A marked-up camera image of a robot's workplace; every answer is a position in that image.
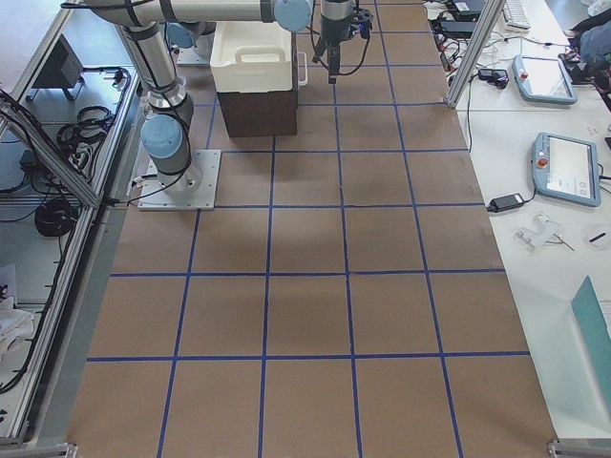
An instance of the gray floor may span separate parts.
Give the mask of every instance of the gray floor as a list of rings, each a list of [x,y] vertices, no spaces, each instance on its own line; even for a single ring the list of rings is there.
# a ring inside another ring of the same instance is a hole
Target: gray floor
[[[569,30],[588,17],[588,7],[580,0],[546,0],[563,30]]]

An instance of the blue joint cap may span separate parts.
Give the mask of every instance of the blue joint cap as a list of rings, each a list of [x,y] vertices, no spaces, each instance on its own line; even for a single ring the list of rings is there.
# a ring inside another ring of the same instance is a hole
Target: blue joint cap
[[[276,22],[288,31],[300,31],[309,26],[311,16],[311,0],[277,0],[274,5]]]
[[[168,22],[168,42],[172,45],[176,45],[179,48],[188,50],[195,46],[196,37],[186,27],[176,22]]]
[[[182,144],[182,128],[178,121],[167,114],[148,119],[140,130],[140,139],[153,159],[173,156]]]

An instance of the plastic container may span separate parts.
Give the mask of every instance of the plastic container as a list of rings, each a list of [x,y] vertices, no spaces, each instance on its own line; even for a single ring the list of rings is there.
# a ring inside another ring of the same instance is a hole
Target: plastic container
[[[220,93],[288,91],[291,33],[276,23],[218,22],[210,68]]]

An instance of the white table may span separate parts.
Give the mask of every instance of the white table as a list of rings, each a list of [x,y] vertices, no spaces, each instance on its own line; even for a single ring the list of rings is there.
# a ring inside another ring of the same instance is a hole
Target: white table
[[[533,25],[525,36],[542,42],[565,41],[544,0],[523,4]],[[509,34],[498,25],[496,29]],[[511,59],[520,53],[519,41],[497,43],[495,62],[490,61],[490,55],[482,55],[480,62],[508,69]],[[522,45],[521,53],[536,56],[556,56],[561,51],[560,47],[546,48],[526,41]],[[468,96],[465,91],[457,107],[465,137]],[[525,198],[532,195],[530,151],[539,132],[593,141],[599,162],[606,171],[611,170],[611,151],[604,141],[611,136],[611,113],[593,88],[578,88],[578,98],[578,103],[570,107],[538,104],[523,100],[513,79],[504,91],[482,81],[473,82],[472,160],[486,202],[513,193]],[[611,438],[611,417],[571,309],[571,300],[588,275],[599,298],[611,299],[611,248],[594,250],[582,233],[588,224],[611,223],[611,195],[602,193],[601,201],[601,206],[594,209],[537,196],[517,211],[491,214],[543,395],[560,439]],[[544,246],[534,253],[528,250],[516,231],[521,227],[536,230],[534,218],[538,212],[561,225],[560,232],[575,252],[563,245]]]

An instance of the tablet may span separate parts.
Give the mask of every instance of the tablet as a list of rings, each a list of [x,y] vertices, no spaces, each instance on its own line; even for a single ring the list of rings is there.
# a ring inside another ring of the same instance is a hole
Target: tablet
[[[540,133],[533,143],[533,182],[538,194],[582,205],[600,205],[596,145]]]
[[[571,77],[559,59],[519,55],[514,59],[513,68],[525,100],[562,105],[577,102]]]

